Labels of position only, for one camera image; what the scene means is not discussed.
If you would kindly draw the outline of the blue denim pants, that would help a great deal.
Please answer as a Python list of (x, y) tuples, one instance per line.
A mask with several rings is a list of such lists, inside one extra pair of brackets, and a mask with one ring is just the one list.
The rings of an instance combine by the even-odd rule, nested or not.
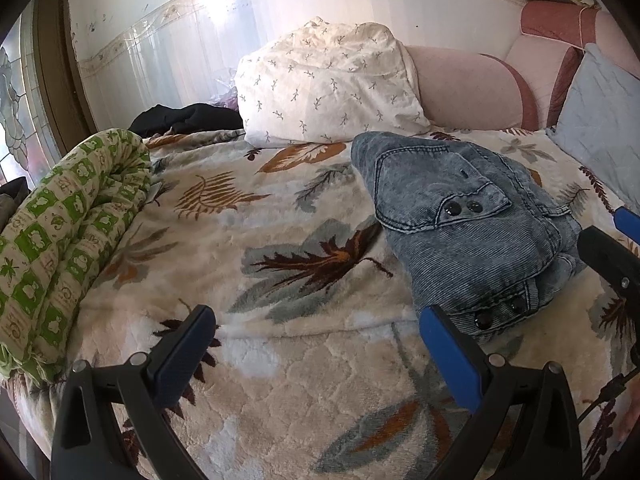
[(519, 162), (462, 141), (365, 132), (350, 158), (414, 307), (479, 342), (544, 308), (584, 265), (582, 228)]

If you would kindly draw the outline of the light blue pillow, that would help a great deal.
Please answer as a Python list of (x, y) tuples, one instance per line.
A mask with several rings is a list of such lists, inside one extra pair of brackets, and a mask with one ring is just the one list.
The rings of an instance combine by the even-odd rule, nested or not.
[(553, 142), (639, 210), (639, 79), (587, 44), (568, 89)]

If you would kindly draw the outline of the pink padded headboard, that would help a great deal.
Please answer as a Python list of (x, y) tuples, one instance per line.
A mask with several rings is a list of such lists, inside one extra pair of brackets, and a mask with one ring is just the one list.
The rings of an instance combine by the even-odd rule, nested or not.
[(596, 44), (612, 63), (639, 75), (638, 56), (608, 12), (544, 0), (526, 3), (522, 9), (520, 36), (506, 55), (506, 64), (532, 92), (539, 128), (558, 122), (587, 44)]

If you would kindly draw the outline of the green white rolled quilt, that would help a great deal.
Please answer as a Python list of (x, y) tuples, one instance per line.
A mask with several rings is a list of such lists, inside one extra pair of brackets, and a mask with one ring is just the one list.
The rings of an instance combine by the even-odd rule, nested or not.
[(79, 304), (141, 209), (148, 147), (108, 129), (73, 148), (1, 232), (1, 375), (50, 382)]

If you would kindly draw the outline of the pink bolster cushion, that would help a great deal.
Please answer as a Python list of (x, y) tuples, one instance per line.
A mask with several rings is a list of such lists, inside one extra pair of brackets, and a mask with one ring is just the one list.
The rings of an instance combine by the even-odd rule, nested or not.
[(435, 125), (456, 129), (538, 128), (533, 91), (511, 65), (459, 50), (407, 48), (418, 75), (420, 100)]

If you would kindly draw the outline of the dark grey garment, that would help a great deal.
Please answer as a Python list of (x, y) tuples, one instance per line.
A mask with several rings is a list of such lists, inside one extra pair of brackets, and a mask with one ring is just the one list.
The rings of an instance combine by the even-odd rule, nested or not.
[(0, 186), (0, 231), (6, 227), (29, 193), (25, 177), (19, 177)]

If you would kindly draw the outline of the stained glass window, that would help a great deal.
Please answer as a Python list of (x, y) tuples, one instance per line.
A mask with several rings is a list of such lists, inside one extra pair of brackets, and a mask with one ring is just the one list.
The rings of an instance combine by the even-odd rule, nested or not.
[(31, 188), (61, 159), (36, 73), (34, 5), (1, 45), (1, 181), (23, 177)]

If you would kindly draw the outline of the white patterned pillow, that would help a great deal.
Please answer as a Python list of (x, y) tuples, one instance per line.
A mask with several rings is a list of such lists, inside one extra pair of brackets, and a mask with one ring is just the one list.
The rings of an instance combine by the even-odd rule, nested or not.
[(406, 47), (384, 25), (314, 18), (240, 59), (245, 139), (255, 148), (350, 141), (367, 131), (412, 134), (430, 122)]

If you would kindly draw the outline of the black garment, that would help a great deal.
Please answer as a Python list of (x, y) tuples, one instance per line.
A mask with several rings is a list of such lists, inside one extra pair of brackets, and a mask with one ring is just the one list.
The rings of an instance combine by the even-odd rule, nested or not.
[(243, 121), (237, 110), (196, 103), (183, 108), (157, 104), (134, 118), (128, 130), (143, 139), (156, 134), (190, 134), (202, 131), (240, 130)]

